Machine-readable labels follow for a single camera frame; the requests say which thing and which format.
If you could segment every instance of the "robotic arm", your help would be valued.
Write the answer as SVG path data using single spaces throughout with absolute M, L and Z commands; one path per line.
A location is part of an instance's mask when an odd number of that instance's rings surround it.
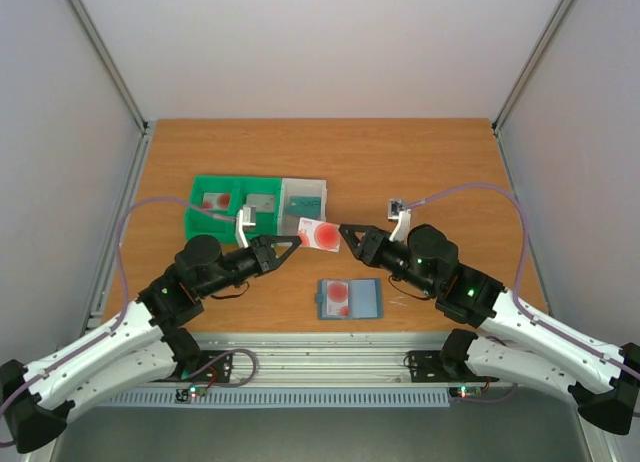
M 40 360 L 2 365 L 3 405 L 13 397 L 4 415 L 18 452 L 46 445 L 69 422 L 119 392 L 167 378 L 177 369 L 195 369 L 200 348 L 182 326 L 203 312 L 202 299 L 278 269 L 301 243 L 297 236 L 261 235 L 247 241 L 244 228 L 254 224 L 255 211 L 243 208 L 236 221 L 240 249 L 222 254 L 214 237 L 194 237 L 116 317 Z M 274 246 L 283 243 L 290 245 L 279 255 Z M 73 359 L 51 369 L 74 352 Z
M 603 430 L 629 433 L 640 383 L 621 367 L 640 368 L 640 347 L 620 348 L 596 340 L 521 299 L 516 305 L 513 293 L 501 282 L 461 264 L 458 247 L 442 232 L 420 225 L 407 236 L 410 213 L 406 212 L 399 201 L 390 201 L 389 220 L 397 222 L 393 233 L 370 225 L 341 225 L 340 233 L 356 259 L 387 270 L 394 280 L 435 299 L 436 308 L 446 317 L 531 351 L 454 330 L 441 352 L 448 372 L 460 380 L 471 373 L 540 389 L 571 401 L 583 418 Z

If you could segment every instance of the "wooden tabletop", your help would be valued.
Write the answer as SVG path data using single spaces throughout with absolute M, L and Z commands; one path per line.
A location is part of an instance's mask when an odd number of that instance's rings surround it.
M 487 120 L 309 119 L 161 120 L 137 200 L 161 195 L 188 199 L 198 174 L 326 179 L 327 220 L 373 224 L 387 230 L 387 200 L 415 201 L 452 186 L 488 182 L 508 187 Z M 460 249 L 460 260 L 510 286 L 521 229 L 500 195 L 472 190 L 413 211 L 412 225 L 430 223 Z M 183 209 L 166 203 L 133 214 L 123 244 L 132 295 L 173 262 L 184 245 Z M 251 280 L 238 299 L 204 301 L 205 312 L 187 325 L 193 332 L 442 331 L 457 326 L 433 301 L 397 292 L 387 273 L 340 253 L 297 250 L 281 269 Z M 384 318 L 317 319 L 318 279 L 382 280 Z M 543 309 L 531 261 L 521 295 Z M 105 318 L 122 306 L 117 278 Z

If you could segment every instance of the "gray floor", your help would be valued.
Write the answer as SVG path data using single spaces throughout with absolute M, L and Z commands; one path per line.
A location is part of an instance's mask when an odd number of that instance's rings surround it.
M 574 412 L 524 391 L 449 409 L 98 408 L 60 442 L 57 462 L 590 460 Z

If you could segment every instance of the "green container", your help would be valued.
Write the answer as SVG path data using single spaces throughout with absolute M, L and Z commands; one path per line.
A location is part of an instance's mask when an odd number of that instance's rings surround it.
M 198 175 L 193 181 L 189 202 L 200 207 L 207 193 L 231 194 L 228 210 L 212 210 L 211 212 L 235 217 L 242 208 L 249 194 L 275 196 L 273 213 L 257 213 L 256 228 L 246 232 L 247 239 L 258 235 L 277 235 L 278 214 L 280 212 L 280 193 L 282 179 L 273 177 L 227 177 Z M 185 236 L 187 240 L 196 235 L 213 235 L 223 244 L 235 244 L 235 224 L 215 220 L 195 210 L 187 209 L 184 216 Z

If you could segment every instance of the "red and white card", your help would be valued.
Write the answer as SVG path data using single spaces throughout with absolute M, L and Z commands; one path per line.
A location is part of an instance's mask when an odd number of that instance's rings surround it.
M 206 210 L 229 210 L 231 194 L 220 192 L 207 192 L 202 196 L 202 207 Z
M 336 224 L 300 217 L 298 236 L 302 239 L 302 247 L 329 252 L 340 250 L 340 232 Z
M 349 316 L 349 285 L 346 282 L 327 281 L 327 315 Z

